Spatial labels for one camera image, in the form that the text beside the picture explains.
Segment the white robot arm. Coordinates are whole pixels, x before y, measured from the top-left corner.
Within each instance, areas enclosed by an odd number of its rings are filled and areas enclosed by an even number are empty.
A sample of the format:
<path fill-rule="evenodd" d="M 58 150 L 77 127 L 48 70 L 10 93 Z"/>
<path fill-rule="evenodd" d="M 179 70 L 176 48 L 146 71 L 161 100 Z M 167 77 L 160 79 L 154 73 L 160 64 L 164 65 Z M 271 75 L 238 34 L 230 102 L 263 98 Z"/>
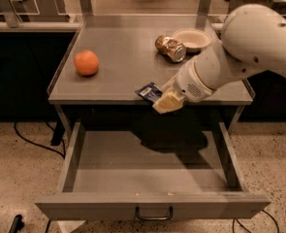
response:
<path fill-rule="evenodd" d="M 185 62 L 161 87 L 153 108 L 160 114 L 173 112 L 267 70 L 286 79 L 286 19 L 262 5 L 243 5 L 226 17 L 221 41 Z"/>

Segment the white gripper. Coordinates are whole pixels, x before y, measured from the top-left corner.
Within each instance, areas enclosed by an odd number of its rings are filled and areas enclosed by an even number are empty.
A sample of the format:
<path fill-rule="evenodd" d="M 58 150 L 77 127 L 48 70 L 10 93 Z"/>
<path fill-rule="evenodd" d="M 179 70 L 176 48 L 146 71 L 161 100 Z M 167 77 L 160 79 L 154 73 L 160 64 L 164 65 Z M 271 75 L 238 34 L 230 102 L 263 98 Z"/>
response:
<path fill-rule="evenodd" d="M 184 97 L 189 102 L 201 102 L 223 85 L 242 80 L 245 73 L 246 64 L 228 54 L 217 41 L 183 64 L 160 87 L 164 94 L 153 109 L 159 114 L 177 111 L 183 107 Z M 181 95 L 174 91 L 165 93 L 171 87 Z"/>

